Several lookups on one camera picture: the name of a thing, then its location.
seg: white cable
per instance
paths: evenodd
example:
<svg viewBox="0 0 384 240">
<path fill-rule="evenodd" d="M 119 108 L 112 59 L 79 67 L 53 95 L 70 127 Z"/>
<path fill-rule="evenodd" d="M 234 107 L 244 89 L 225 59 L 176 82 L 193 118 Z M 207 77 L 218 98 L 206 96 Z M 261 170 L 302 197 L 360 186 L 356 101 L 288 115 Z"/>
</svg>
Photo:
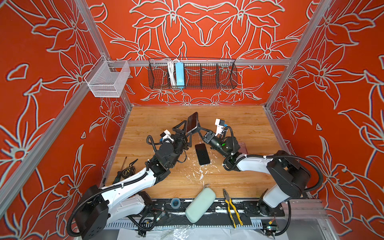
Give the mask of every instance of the white cable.
<svg viewBox="0 0 384 240">
<path fill-rule="evenodd" d="M 177 85 L 175 77 L 173 76 L 174 69 L 175 69 L 175 62 L 180 62 L 180 61 L 178 59 L 174 59 L 174 60 L 168 59 L 168 61 L 167 61 L 169 80 L 170 80 L 170 84 L 172 86 L 176 86 Z"/>
</svg>

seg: wooden tabletop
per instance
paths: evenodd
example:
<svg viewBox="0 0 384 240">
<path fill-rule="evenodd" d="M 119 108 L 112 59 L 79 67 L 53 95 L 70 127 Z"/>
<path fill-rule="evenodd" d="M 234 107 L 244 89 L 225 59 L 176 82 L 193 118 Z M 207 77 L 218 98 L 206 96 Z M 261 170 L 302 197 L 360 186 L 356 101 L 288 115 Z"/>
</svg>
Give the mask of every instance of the wooden tabletop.
<svg viewBox="0 0 384 240">
<path fill-rule="evenodd" d="M 274 154 L 280 147 L 261 106 L 167 106 L 144 107 L 135 106 L 129 117 L 128 125 L 121 140 L 106 185 L 111 185 L 120 170 L 124 158 L 135 163 L 136 172 L 145 167 L 144 162 L 154 155 L 151 145 L 146 144 L 148 135 L 158 142 L 160 134 L 186 120 L 194 112 L 199 113 L 200 125 L 216 132 L 216 118 L 225 120 L 231 126 L 236 139 L 244 142 L 248 154 Z M 187 151 L 187 160 L 177 163 L 171 174 L 162 182 L 147 188 L 145 191 L 152 198 L 194 198 L 204 185 L 223 197 L 223 188 L 231 197 L 259 197 L 267 188 L 275 185 L 269 174 L 260 172 L 226 171 L 222 167 L 224 158 L 207 145 L 211 159 L 209 165 L 200 166 L 197 160 L 195 145 L 203 143 L 198 134 L 192 137 L 192 148 Z"/>
</svg>

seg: yellow-handled pliers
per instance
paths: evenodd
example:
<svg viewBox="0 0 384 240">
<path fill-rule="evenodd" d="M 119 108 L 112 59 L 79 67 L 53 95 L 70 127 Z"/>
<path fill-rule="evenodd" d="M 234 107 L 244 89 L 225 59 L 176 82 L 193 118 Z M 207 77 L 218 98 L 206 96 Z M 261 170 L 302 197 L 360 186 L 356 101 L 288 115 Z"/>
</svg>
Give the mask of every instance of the yellow-handled pliers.
<svg viewBox="0 0 384 240">
<path fill-rule="evenodd" d="M 223 189 L 223 193 L 224 193 L 224 197 L 225 197 L 225 202 L 228 204 L 228 209 L 227 209 L 227 211 L 228 211 L 229 216 L 231 217 L 233 226 L 236 228 L 235 220 L 234 220 L 233 217 L 232 217 L 230 206 L 232 206 L 233 210 L 234 210 L 235 213 L 236 213 L 237 219 L 239 220 L 239 223 L 240 223 L 240 225 L 242 226 L 242 225 L 243 225 L 243 222 L 241 221 L 241 219 L 240 219 L 240 215 L 239 215 L 239 213 L 237 212 L 237 209 L 236 209 L 235 205 L 233 205 L 233 203 L 232 203 L 232 199 L 229 197 L 228 192 L 227 192 L 225 189 Z"/>
</svg>

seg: black smartphone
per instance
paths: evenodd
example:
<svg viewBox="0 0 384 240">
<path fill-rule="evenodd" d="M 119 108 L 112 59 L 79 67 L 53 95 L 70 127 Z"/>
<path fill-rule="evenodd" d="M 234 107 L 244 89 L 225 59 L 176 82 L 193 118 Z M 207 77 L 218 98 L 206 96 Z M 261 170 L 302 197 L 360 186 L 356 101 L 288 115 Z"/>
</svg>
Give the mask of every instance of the black smartphone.
<svg viewBox="0 0 384 240">
<path fill-rule="evenodd" d="M 197 122 L 199 121 L 198 119 L 199 119 L 199 114 L 197 112 L 195 112 L 194 114 L 188 117 L 187 131 L 185 133 L 186 135 L 188 135 L 189 133 L 191 133 L 193 130 L 197 128 Z"/>
<path fill-rule="evenodd" d="M 205 143 L 196 144 L 195 149 L 196 149 L 197 159 L 199 160 L 200 165 L 211 163 Z"/>
</svg>

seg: cable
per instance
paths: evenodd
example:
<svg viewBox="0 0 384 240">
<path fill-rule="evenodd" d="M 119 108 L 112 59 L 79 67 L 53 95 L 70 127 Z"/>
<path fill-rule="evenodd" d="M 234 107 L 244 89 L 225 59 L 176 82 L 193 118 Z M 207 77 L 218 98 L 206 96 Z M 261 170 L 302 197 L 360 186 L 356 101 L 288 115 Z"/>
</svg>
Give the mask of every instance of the cable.
<svg viewBox="0 0 384 240">
<path fill-rule="evenodd" d="M 263 155 L 247 155 L 247 156 L 243 156 L 241 158 L 239 158 L 238 160 L 236 160 L 236 162 L 233 164 L 232 167 L 228 168 L 225 164 L 226 164 L 226 160 L 224 160 L 224 169 L 227 170 L 227 171 L 232 171 L 233 169 L 235 169 L 236 165 L 241 161 L 243 160 L 244 158 L 246 157 L 260 157 L 260 158 L 267 158 L 267 159 L 272 159 L 272 158 L 277 158 L 277 157 L 292 157 L 292 158 L 296 158 L 296 159 L 299 159 L 307 164 L 309 164 L 311 167 L 313 167 L 315 169 L 315 171 L 317 172 L 317 175 L 319 176 L 319 180 L 317 181 L 317 183 L 315 185 L 313 185 L 312 187 L 308 187 L 306 189 L 304 189 L 304 192 L 309 192 L 309 191 L 312 191 L 312 190 L 315 190 L 315 189 L 318 189 L 322 183 L 323 183 L 323 174 L 321 173 L 320 169 L 315 165 L 313 164 L 312 162 L 308 161 L 307 159 L 305 158 L 302 158 L 302 157 L 298 157 L 298 156 L 294 156 L 294 155 L 270 155 L 270 156 L 263 156 Z"/>
<path fill-rule="evenodd" d="M 153 215 L 153 224 L 152 224 L 150 227 L 146 228 L 146 227 L 142 226 L 141 224 L 142 224 L 144 218 L 148 217 L 149 214 L 152 214 L 152 215 Z M 155 227 L 155 224 L 156 224 L 156 222 L 157 222 L 157 221 L 156 221 L 156 214 L 155 214 L 154 212 L 149 212 L 149 213 L 147 213 L 146 215 L 143 215 L 143 216 L 141 217 L 139 223 L 137 223 L 137 222 L 133 219 L 133 217 L 132 217 L 131 215 L 128 216 L 128 218 L 132 221 L 132 223 L 133 223 L 134 225 L 137 226 L 137 228 L 139 229 L 139 232 L 140 232 L 140 230 L 141 230 L 141 231 L 144 231 L 144 232 L 149 232 L 149 231 L 151 231 L 151 230 Z"/>
<path fill-rule="evenodd" d="M 223 128 L 223 130 L 227 130 L 229 129 L 229 131 L 231 132 L 231 139 L 232 139 L 232 153 L 235 154 L 235 137 L 233 136 L 233 131 L 232 131 L 232 128 L 230 126 L 226 126 L 225 128 Z"/>
<path fill-rule="evenodd" d="M 156 143 L 153 141 L 153 138 L 152 138 L 151 135 L 148 135 L 148 136 L 147 136 L 147 144 L 152 145 L 152 147 L 153 147 L 153 151 L 154 151 L 154 152 L 157 152 L 157 148 L 156 148 L 156 146 L 155 146 Z"/>
<path fill-rule="evenodd" d="M 281 234 L 285 233 L 285 231 L 287 231 L 289 224 L 291 223 L 291 203 L 289 201 L 287 201 L 287 204 L 288 204 L 288 221 L 287 221 L 287 224 L 285 225 L 284 229 L 278 233 L 275 233 L 275 234 L 265 232 L 265 235 L 267 235 L 267 236 L 273 236 L 273 235 L 280 236 Z"/>
<path fill-rule="evenodd" d="M 183 163 L 183 162 L 185 162 L 187 160 L 187 152 L 185 150 L 184 150 L 184 153 L 185 153 L 185 159 L 184 159 L 184 161 L 179 161 L 179 159 L 177 159 L 177 161 L 179 163 Z"/>
<path fill-rule="evenodd" d="M 136 220 L 134 220 L 133 217 L 132 217 L 131 215 L 128 216 L 128 219 L 131 220 L 132 223 L 133 223 L 134 225 L 136 225 L 137 228 L 140 229 L 141 231 L 149 232 L 149 231 L 151 231 L 151 230 L 155 227 L 155 224 L 156 224 L 156 215 L 155 215 L 153 212 L 149 212 L 149 213 L 147 213 L 145 216 L 143 216 L 141 219 L 144 219 L 144 217 L 147 217 L 148 214 L 153 214 L 153 215 L 154 215 L 154 221 L 153 221 L 153 224 L 152 224 L 152 226 L 150 226 L 149 228 L 140 226 L 140 224 L 137 223 Z"/>
<path fill-rule="evenodd" d="M 130 184 L 133 184 L 135 182 L 138 182 L 140 180 L 142 180 L 143 178 L 145 178 L 147 175 L 148 175 L 148 171 L 149 171 L 149 167 L 148 167 L 148 162 L 145 162 L 145 165 L 146 165 L 146 172 L 139 178 L 137 179 L 134 179 L 132 181 L 129 181 L 129 182 L 125 182 L 123 183 L 123 187 L 124 186 L 127 186 L 127 185 L 130 185 Z M 110 187 L 107 187 L 105 189 L 102 189 L 100 192 L 96 193 L 96 194 L 93 194 L 92 196 L 88 197 L 86 200 L 84 200 L 82 203 L 80 203 L 73 211 L 72 211 L 72 214 L 69 216 L 68 218 L 68 221 L 67 221 L 67 225 L 66 225 L 66 230 L 67 230 L 67 233 L 69 236 L 71 237 L 79 237 L 81 236 L 81 232 L 74 232 L 72 230 L 72 221 L 73 221 L 73 218 L 75 217 L 76 213 L 79 211 L 80 208 L 82 208 L 87 202 L 93 200 L 95 197 L 97 197 L 98 195 L 101 195 L 105 192 L 108 192 L 108 191 L 111 191 L 111 190 L 114 190 L 114 189 L 118 189 L 118 188 L 121 188 L 121 184 L 116 184 L 116 185 L 112 185 Z"/>
<path fill-rule="evenodd" d="M 178 59 L 174 59 L 174 60 L 169 59 L 167 61 L 169 80 L 170 80 L 170 84 L 172 86 L 176 86 L 177 85 L 175 77 L 174 77 L 175 62 L 180 62 L 180 61 Z"/>
</svg>

